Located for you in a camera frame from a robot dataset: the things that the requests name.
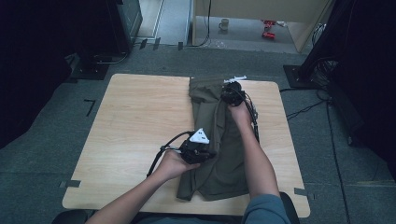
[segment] forearm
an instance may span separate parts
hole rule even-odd
[[[239,124],[245,148],[245,171],[250,198],[261,194],[279,196],[274,167],[256,140],[250,124]]]
[[[109,203],[91,217],[87,223],[130,223],[145,202],[165,182],[155,174]]]

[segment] black tape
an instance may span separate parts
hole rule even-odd
[[[153,50],[158,49],[158,47],[160,46],[160,41],[161,41],[161,38],[160,38],[160,37],[158,37],[157,39],[155,39],[155,44],[154,44]]]
[[[183,50],[183,42],[178,42],[178,50]]]
[[[90,110],[88,111],[88,113],[87,113],[87,115],[86,115],[86,117],[88,117],[90,114],[91,114],[91,112],[92,112],[92,109],[93,109],[93,106],[95,105],[95,103],[96,103],[96,101],[95,100],[84,100],[84,102],[91,102],[92,104],[91,104],[91,107],[90,107]]]
[[[59,188],[61,188],[61,189],[64,189],[64,188],[79,188],[80,184],[81,184],[80,180],[61,181],[61,184],[59,184]]]
[[[315,200],[315,194],[313,193],[308,193],[306,189],[297,189],[294,188],[294,194],[296,195],[301,195],[301,196],[306,196],[309,200]]]
[[[142,43],[140,43],[140,49],[145,48],[147,43],[148,43],[148,40],[147,40],[147,39],[144,39],[144,40],[142,41]]]

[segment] cable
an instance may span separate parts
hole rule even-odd
[[[289,88],[289,89],[282,89],[279,92],[284,92],[284,91],[306,91],[306,89]]]
[[[304,113],[304,112],[307,112],[307,111],[309,111],[310,109],[312,109],[313,107],[315,107],[315,106],[317,106],[317,105],[321,105],[321,104],[323,104],[324,102],[326,102],[326,101],[320,100],[319,102],[315,103],[314,105],[307,106],[306,108],[304,108],[304,109],[302,109],[302,110],[299,110],[299,111],[297,111],[297,112],[291,113],[291,114],[287,115],[286,117],[288,118],[288,120],[294,119],[294,118],[297,117],[299,114]]]
[[[248,100],[250,101],[250,105],[249,105],[248,101],[246,99],[244,99],[247,110],[249,111],[251,119],[253,121],[254,135],[256,136],[257,142],[260,143],[259,125],[257,124],[257,112],[255,112],[256,109],[254,108],[254,104],[253,104],[253,101],[251,100],[250,96],[247,93],[245,93],[245,95],[247,96]]]
[[[137,46],[137,45],[141,45],[141,44],[143,44],[143,42],[139,42],[139,43],[134,43],[133,45],[132,45],[132,48],[134,48],[135,46]],[[146,45],[149,45],[149,46],[152,46],[152,45],[156,45],[156,44],[154,44],[154,43],[146,43]],[[168,47],[176,47],[176,48],[178,48],[178,44],[176,44],[176,45],[174,45],[174,44],[161,44],[161,46],[168,46]],[[183,48],[186,48],[186,49],[196,49],[196,48],[199,48],[199,47],[206,47],[206,46],[201,46],[201,45],[187,45],[187,46],[184,46]]]
[[[195,47],[195,48],[201,47],[207,42],[207,40],[210,39],[210,11],[211,11],[211,9],[212,9],[212,0],[209,1],[209,10],[207,11],[207,25],[206,25],[206,21],[204,19],[205,25],[207,27],[207,34],[206,34],[205,40],[200,45],[196,45],[196,46],[191,45],[191,47]]]
[[[157,153],[157,155],[155,156],[154,161],[152,162],[149,170],[148,170],[148,174],[147,177],[149,177],[152,174],[152,171],[155,168],[155,165],[157,164],[158,160],[160,159],[161,155],[167,150],[170,149],[169,145],[171,145],[176,139],[178,139],[180,136],[184,135],[184,134],[188,134],[188,135],[192,135],[194,132],[184,132],[184,133],[180,133],[178,135],[176,135],[174,138],[172,138],[168,143],[166,143],[164,146],[160,147],[160,151]]]
[[[332,121],[330,119],[330,112],[329,112],[330,103],[331,103],[330,101],[327,101],[326,112],[327,112],[327,121],[329,122],[330,135],[331,135],[331,139],[332,139],[332,154],[334,156],[335,167],[337,169],[338,179],[339,179],[340,185],[341,185],[341,192],[343,194],[344,207],[346,208],[346,221],[347,221],[347,223],[350,223],[349,209],[347,207],[347,197],[346,197],[346,192],[344,189],[344,181],[343,181],[343,177],[341,177],[340,166],[338,164],[337,153],[335,151],[334,134],[332,132]]]
[[[102,63],[102,62],[96,62],[97,64],[115,64],[115,63],[120,63],[120,62],[122,62],[127,56],[128,56],[128,53],[126,53],[126,52],[123,52],[122,54],[124,54],[124,56],[121,58],[121,59],[119,59],[118,61],[115,61],[115,62],[108,62],[108,63]],[[94,55],[93,56],[93,58],[97,58],[97,57],[103,57],[103,55]]]

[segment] olive green cloth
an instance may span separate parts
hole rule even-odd
[[[179,199],[189,201],[196,190],[209,201],[248,193],[242,139],[227,105],[220,99],[223,83],[223,77],[190,81],[194,128],[204,129],[210,140],[209,150],[217,155],[182,175]]]

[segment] person's right hand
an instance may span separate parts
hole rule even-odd
[[[251,116],[245,103],[242,103],[239,106],[228,105],[228,108],[233,115],[233,120],[238,126],[251,125]]]
[[[199,166],[199,163],[186,163],[174,150],[166,150],[160,165],[153,174],[159,176],[165,182]]]

